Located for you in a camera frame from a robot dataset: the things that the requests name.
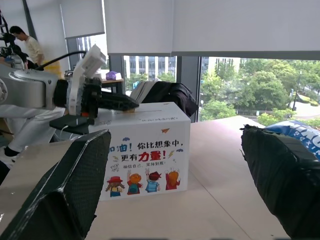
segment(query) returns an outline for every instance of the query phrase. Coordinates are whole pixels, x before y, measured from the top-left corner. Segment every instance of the white table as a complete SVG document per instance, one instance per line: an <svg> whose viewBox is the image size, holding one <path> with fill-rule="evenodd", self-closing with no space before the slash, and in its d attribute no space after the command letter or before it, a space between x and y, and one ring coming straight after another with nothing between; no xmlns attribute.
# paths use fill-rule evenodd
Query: white table
<svg viewBox="0 0 320 240"><path fill-rule="evenodd" d="M241 116L192 123L188 191L100 202L97 218L86 239L287 238L279 221L260 198L240 152L242 132L239 128L244 124L257 125ZM0 210L8 206L14 216L23 197L13 194L12 199L3 200L4 197L21 183L26 195L36 185L36 179L54 164L28 162L30 156L38 156L41 149L47 153L57 151L47 146L26 152L24 161L16 163L0 187ZM26 170L26 164L37 164L38 168ZM9 219L3 218L0 222L0 233Z"/></svg>

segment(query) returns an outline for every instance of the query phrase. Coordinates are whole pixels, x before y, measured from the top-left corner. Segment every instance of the purple object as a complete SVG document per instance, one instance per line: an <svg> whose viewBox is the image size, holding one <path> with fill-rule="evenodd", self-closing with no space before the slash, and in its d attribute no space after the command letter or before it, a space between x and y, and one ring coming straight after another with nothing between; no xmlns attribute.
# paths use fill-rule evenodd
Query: purple object
<svg viewBox="0 0 320 240"><path fill-rule="evenodd" d="M116 74L117 74L116 71L110 71L105 75L105 79L107 79L107 80L117 80Z"/></svg>

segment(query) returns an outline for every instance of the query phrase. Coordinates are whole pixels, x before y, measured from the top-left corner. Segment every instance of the white cardboard box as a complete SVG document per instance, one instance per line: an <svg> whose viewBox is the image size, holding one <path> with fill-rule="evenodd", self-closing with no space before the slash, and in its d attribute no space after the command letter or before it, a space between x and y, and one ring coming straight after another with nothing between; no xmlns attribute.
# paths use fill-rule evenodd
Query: white cardboard box
<svg viewBox="0 0 320 240"><path fill-rule="evenodd" d="M111 133L100 200L187 190L190 123L173 102L143 103L135 112L99 110L89 131Z"/></svg>

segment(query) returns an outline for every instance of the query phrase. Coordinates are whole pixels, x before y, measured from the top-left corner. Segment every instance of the white sneaker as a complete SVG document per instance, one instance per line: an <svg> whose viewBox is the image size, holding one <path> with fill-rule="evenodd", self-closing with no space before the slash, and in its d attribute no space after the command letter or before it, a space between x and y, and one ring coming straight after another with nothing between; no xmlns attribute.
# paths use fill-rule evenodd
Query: white sneaker
<svg viewBox="0 0 320 240"><path fill-rule="evenodd" d="M9 169L15 164L18 156L7 156L5 154L6 146L0 147L0 161L3 162Z"/></svg>

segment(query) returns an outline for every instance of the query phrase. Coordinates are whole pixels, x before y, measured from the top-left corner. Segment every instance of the cartoon children illustration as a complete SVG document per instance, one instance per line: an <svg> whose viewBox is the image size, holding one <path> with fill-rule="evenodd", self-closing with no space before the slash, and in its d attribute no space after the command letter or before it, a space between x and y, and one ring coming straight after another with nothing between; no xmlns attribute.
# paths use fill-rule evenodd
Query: cartoon children illustration
<svg viewBox="0 0 320 240"><path fill-rule="evenodd" d="M148 185L146 186L146 191L148 193L155 193L157 191L160 191L160 185L157 182L159 178L161 178L161 173L159 174L157 171L150 173L149 168L145 169L145 176L146 180L148 182Z"/></svg>
<svg viewBox="0 0 320 240"><path fill-rule="evenodd" d="M127 173L127 183L129 185L128 195L140 194L140 188L143 187L143 184L140 184L141 176L138 173L131 175L131 170L128 170Z"/></svg>
<svg viewBox="0 0 320 240"><path fill-rule="evenodd" d="M174 170L173 168L170 168L169 171L165 171L165 180L166 180L166 186L165 190L173 190L177 189L177 186L180 185L180 179L179 178L179 169Z"/></svg>
<svg viewBox="0 0 320 240"><path fill-rule="evenodd" d="M106 181L109 185L106 188L106 192L110 191L110 197L118 197L121 196L120 193L122 193L125 186L121 184L122 180L119 176L112 176L108 181Z"/></svg>

